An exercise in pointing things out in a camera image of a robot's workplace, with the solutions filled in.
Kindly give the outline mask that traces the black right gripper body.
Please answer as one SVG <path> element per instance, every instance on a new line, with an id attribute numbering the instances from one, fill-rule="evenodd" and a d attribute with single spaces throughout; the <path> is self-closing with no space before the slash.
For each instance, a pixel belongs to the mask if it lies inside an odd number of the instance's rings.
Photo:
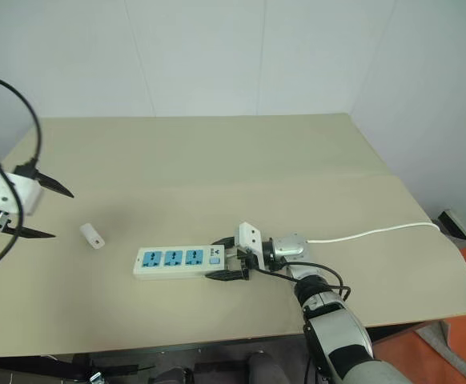
<path id="1" fill-rule="evenodd" d="M 248 280 L 251 270 L 257 266 L 257 256 L 250 249 L 232 243 L 225 245 L 226 280 Z"/>

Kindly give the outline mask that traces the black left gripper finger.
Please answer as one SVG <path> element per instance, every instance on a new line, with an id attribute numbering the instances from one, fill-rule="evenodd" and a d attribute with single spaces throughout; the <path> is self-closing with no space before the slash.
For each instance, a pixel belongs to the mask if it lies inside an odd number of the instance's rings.
<path id="1" fill-rule="evenodd" d="M 51 190 L 55 193 L 62 194 L 69 198 L 74 198 L 72 192 L 70 192 L 63 184 L 59 181 L 55 180 L 54 178 L 41 173 L 40 171 L 36 171 L 35 179 L 39 182 L 41 187 Z"/>
<path id="2" fill-rule="evenodd" d="M 54 234 L 49 234 L 39 230 L 34 230 L 27 227 L 13 228 L 13 232 L 17 232 L 19 237 L 22 238 L 55 238 Z"/>

